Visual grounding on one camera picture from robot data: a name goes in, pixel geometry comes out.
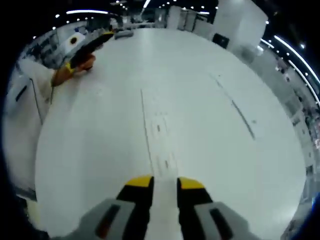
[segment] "table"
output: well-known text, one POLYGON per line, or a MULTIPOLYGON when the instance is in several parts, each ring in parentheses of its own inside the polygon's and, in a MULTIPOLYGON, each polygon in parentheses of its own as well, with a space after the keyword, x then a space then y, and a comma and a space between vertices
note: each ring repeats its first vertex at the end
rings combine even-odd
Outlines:
POLYGON ((279 239, 299 204, 304 158, 272 91, 234 55, 189 32, 145 28, 111 40, 90 73, 56 89, 41 130, 35 186, 49 235, 152 173, 142 92, 157 96, 172 132, 179 176, 279 239))

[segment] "white lab coat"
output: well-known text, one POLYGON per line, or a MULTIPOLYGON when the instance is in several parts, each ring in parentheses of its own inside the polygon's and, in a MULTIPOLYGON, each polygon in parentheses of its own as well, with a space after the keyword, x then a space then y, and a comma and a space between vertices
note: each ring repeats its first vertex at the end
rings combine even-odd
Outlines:
POLYGON ((30 59, 20 60, 19 66, 23 74, 16 69, 13 71, 8 91, 10 93, 15 87, 21 88, 22 82, 26 90, 18 101, 13 97, 15 94, 7 95, 4 107, 10 106, 2 119, 2 142, 12 183, 29 191, 35 190, 37 144, 42 127, 41 119, 44 122, 50 106, 54 70, 30 59))

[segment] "human hand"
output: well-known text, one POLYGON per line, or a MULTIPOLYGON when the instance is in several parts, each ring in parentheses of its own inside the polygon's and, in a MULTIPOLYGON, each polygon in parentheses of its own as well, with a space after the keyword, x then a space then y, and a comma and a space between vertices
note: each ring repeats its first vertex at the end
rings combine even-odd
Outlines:
POLYGON ((88 55, 88 59, 86 62, 80 64, 77 68, 76 68, 76 72, 81 72, 83 70, 89 70, 93 67, 94 62, 96 60, 96 57, 93 54, 89 54, 88 55))
POLYGON ((84 70, 89 70, 93 67, 96 57, 93 54, 89 54, 86 62, 80 64, 75 68, 74 72, 71 72, 70 69, 64 65, 60 69, 56 70, 53 74, 51 84, 52 86, 59 86, 65 81, 71 79, 74 73, 79 73, 84 70))

